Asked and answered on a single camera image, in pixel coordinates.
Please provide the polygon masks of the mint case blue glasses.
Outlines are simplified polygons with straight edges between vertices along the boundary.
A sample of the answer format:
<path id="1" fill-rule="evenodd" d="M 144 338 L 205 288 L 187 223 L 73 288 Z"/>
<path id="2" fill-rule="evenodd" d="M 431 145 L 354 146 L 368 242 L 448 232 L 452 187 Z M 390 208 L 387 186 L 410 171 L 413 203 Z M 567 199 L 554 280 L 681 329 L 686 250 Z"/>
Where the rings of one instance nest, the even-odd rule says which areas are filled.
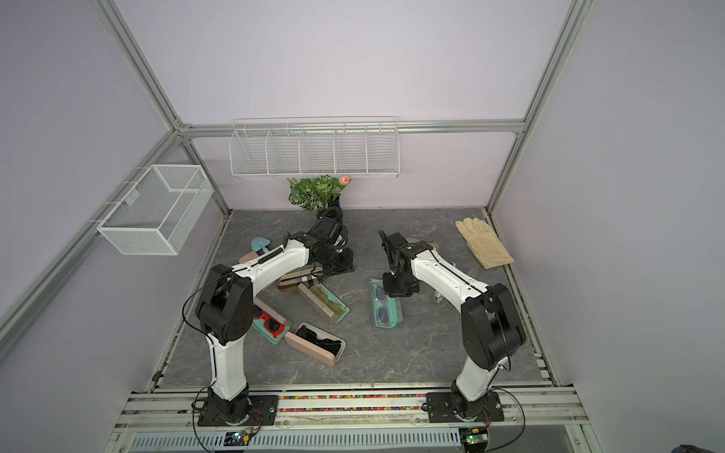
<path id="1" fill-rule="evenodd" d="M 370 294 L 373 323 L 376 328 L 395 328 L 402 323 L 400 301 L 388 296 L 380 279 L 371 279 Z"/>

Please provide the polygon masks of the pink hard glasses case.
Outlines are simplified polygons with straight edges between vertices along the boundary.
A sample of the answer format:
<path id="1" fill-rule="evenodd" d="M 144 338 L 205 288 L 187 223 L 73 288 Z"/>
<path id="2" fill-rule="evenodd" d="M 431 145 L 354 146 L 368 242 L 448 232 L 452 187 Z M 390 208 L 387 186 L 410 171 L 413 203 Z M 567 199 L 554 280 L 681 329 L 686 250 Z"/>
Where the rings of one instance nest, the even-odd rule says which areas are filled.
<path id="1" fill-rule="evenodd" d="M 244 256 L 241 256 L 241 258 L 239 258 L 239 264 L 251 262 L 252 260 L 256 260 L 258 258 L 259 258 L 259 254 L 257 252 L 251 251 L 251 252 L 245 254 Z"/>

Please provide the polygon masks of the plaid beige glasses case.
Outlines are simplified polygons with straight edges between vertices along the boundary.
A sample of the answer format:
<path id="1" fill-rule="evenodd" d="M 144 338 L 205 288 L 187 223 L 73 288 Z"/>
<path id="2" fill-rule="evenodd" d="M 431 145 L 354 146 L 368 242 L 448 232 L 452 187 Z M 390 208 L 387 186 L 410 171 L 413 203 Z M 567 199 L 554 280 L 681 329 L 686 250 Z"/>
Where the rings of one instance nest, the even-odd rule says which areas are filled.
<path id="1" fill-rule="evenodd" d="M 324 272 L 321 266 L 306 266 L 280 277 L 277 282 L 277 289 L 284 293 L 296 292 L 299 285 L 311 288 L 321 283 L 323 279 Z"/>

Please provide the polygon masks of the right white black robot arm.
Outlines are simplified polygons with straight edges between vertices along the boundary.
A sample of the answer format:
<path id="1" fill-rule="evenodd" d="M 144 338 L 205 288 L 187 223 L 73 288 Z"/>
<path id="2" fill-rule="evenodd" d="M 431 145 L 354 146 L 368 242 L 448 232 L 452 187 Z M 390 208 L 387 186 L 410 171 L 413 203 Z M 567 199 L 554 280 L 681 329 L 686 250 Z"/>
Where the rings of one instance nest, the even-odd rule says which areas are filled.
<path id="1" fill-rule="evenodd" d="M 466 275 L 426 242 L 410 242 L 399 233 L 379 231 L 390 271 L 383 275 L 387 296 L 411 297 L 425 283 L 460 313 L 466 362 L 452 383 L 457 413 L 471 418 L 492 391 L 498 371 L 527 341 L 509 288 Z"/>

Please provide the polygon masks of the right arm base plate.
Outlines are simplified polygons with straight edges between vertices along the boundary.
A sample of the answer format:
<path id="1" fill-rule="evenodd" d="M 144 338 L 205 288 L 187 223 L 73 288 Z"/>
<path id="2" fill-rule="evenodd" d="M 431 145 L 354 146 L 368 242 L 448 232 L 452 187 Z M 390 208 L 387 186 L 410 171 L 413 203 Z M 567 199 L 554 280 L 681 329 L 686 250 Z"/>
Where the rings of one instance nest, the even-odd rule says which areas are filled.
<path id="1" fill-rule="evenodd" d="M 488 392 L 474 401 L 453 392 L 428 393 L 421 405 L 432 423 L 502 422 L 504 413 L 500 397 Z"/>

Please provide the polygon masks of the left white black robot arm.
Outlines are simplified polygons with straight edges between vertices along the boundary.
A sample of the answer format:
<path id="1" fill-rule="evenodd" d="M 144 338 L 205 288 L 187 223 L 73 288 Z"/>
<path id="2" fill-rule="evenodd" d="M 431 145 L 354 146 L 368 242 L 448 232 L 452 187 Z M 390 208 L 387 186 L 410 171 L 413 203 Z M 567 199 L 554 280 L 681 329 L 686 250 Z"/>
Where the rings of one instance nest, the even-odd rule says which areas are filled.
<path id="1" fill-rule="evenodd" d="M 310 264 L 319 264 L 323 277 L 353 271 L 348 237 L 342 210 L 330 207 L 310 230 L 286 235 L 281 245 L 260 257 L 211 270 L 194 313 L 208 337 L 213 366 L 210 398 L 215 405 L 236 408 L 247 402 L 244 340 L 252 326 L 258 293 L 283 275 Z"/>

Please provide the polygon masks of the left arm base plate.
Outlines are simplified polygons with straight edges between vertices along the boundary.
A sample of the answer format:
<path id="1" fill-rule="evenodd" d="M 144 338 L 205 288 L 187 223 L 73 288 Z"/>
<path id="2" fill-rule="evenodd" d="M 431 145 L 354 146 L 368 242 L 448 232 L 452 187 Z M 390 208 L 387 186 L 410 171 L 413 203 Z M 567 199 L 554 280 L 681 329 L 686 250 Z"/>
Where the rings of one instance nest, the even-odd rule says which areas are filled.
<path id="1" fill-rule="evenodd" d="M 279 409 L 279 397 L 273 394 L 241 394 L 234 400 L 224 400 L 209 394 L 198 411 L 200 427 L 259 427 L 272 426 Z"/>

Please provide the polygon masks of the grey case mint lining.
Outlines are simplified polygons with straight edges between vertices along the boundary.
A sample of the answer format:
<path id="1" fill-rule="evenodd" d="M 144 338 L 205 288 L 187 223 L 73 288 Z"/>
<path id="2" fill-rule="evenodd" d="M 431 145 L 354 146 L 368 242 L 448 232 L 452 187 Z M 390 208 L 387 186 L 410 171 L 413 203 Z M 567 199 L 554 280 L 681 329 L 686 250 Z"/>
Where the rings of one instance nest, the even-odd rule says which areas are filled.
<path id="1" fill-rule="evenodd" d="M 330 324 L 340 323 L 350 312 L 349 307 L 323 284 L 315 284 L 311 287 L 300 284 L 298 293 Z"/>

